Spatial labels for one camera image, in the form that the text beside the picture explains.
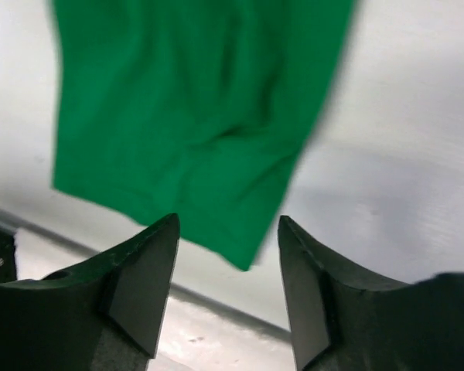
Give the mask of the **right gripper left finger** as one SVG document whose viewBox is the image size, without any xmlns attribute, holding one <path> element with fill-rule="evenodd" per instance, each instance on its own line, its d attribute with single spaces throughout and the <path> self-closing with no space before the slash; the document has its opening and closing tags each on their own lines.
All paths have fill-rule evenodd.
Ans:
<svg viewBox="0 0 464 371">
<path fill-rule="evenodd" d="M 20 280 L 0 230 L 0 370 L 144 370 L 159 344 L 176 261 L 170 214 L 39 280 Z"/>
</svg>

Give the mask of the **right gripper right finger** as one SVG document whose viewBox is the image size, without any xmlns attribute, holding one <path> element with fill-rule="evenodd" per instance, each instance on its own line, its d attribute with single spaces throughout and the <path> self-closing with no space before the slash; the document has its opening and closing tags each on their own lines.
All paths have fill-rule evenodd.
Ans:
<svg viewBox="0 0 464 371">
<path fill-rule="evenodd" d="M 464 370 L 464 273 L 396 281 L 288 216 L 278 246 L 297 369 Z"/>
</svg>

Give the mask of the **green t shirt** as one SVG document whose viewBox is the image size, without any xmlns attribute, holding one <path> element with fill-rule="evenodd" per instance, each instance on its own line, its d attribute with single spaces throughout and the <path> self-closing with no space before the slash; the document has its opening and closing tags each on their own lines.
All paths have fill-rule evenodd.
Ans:
<svg viewBox="0 0 464 371">
<path fill-rule="evenodd" d="M 54 1 L 53 187 L 246 271 L 335 80 L 355 1 Z"/>
</svg>

